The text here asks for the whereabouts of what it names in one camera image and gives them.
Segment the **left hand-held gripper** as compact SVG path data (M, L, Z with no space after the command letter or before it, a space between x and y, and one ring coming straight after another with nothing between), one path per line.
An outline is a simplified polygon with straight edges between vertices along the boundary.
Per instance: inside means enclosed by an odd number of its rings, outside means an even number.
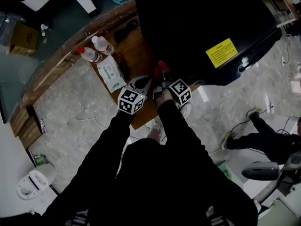
M147 99L147 93L152 82L151 76L133 78L129 84L122 88L118 97L118 109L133 115L140 110Z

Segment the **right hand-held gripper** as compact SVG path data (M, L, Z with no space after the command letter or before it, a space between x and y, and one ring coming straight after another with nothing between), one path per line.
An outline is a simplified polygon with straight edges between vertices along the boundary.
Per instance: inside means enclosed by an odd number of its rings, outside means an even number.
M191 89L190 87L182 80L177 79L176 81L170 81L170 75L167 69L163 68L162 70L162 82L153 89L152 99L156 102L156 99L162 96L164 89L169 89L172 95L176 98L176 101L180 105L185 105L191 99Z

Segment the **person's right hand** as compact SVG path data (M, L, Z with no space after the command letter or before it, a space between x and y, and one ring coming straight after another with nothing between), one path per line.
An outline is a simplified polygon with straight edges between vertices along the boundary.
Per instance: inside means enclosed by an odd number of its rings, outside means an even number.
M156 98L156 105L157 105L157 108L159 108L163 103L165 103L166 101L168 100L173 100L173 96L170 92L169 89L164 89L162 91L162 95L159 96L158 98Z

